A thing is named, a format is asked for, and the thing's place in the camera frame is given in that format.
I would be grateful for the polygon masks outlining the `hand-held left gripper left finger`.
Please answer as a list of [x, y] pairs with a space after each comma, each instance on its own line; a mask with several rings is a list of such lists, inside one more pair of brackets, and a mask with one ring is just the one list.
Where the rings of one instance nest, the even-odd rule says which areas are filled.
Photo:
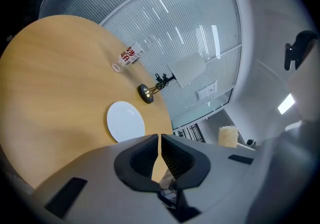
[[147, 136], [142, 142], [120, 152], [114, 161], [117, 177], [129, 188], [138, 192], [160, 192], [159, 183], [152, 180], [158, 157], [158, 135]]

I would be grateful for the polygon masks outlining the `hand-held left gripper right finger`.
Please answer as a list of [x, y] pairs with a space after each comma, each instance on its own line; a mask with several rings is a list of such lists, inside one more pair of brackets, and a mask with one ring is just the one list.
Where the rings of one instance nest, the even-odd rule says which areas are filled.
[[179, 136], [161, 134], [161, 156], [178, 190], [199, 187], [210, 172], [211, 162], [200, 151], [201, 145]]

